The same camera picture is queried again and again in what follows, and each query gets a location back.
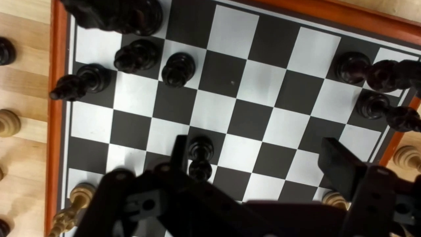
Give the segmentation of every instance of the chessboard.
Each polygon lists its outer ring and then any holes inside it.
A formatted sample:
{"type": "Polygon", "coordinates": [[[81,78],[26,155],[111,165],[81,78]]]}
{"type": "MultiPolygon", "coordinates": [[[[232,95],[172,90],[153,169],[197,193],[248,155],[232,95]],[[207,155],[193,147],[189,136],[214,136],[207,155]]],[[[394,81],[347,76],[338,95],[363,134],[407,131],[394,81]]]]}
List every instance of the chessboard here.
{"type": "MultiPolygon", "coordinates": [[[[97,185],[120,166],[140,176],[169,161],[178,135],[211,140],[209,182],[238,202],[319,201],[331,189],[317,166],[323,137],[363,162],[378,161],[393,131],[357,115],[355,102],[369,87],[339,81],[332,64],[345,52],[372,62],[418,61],[418,51],[230,0],[159,3],[164,19],[151,37],[84,29],[70,20],[68,74],[98,64],[115,81],[65,103],[60,209],[80,182],[97,185]],[[139,39],[159,47],[160,62],[138,74],[117,72],[115,52],[139,39]],[[160,77],[174,53],[195,65],[182,89],[160,77]]],[[[392,106],[413,97],[385,95],[392,106]]],[[[164,236],[153,227],[147,236],[164,236]]]]}

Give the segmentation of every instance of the wooden board frame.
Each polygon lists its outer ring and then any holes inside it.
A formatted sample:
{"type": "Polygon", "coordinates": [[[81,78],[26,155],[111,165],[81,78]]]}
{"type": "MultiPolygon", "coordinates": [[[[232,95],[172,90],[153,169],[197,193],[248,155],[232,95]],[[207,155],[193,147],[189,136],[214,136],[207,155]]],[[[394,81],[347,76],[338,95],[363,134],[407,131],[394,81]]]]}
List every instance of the wooden board frame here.
{"type": "MultiPolygon", "coordinates": [[[[357,7],[324,0],[238,0],[249,6],[263,7],[270,11],[289,12],[310,19],[318,19],[351,28],[369,35],[390,39],[409,47],[421,48],[421,28],[405,20],[369,12],[357,7]]],[[[51,56],[49,56],[49,90],[67,69],[68,15],[59,0],[51,2],[51,56]]],[[[419,99],[410,102],[411,108],[419,107],[419,99]]],[[[52,227],[52,219],[57,211],[59,172],[61,156],[61,123],[63,103],[48,102],[48,140],[46,169],[46,210],[44,232],[52,227]]],[[[380,165],[385,166],[394,155],[402,134],[394,134],[380,165]]]]}

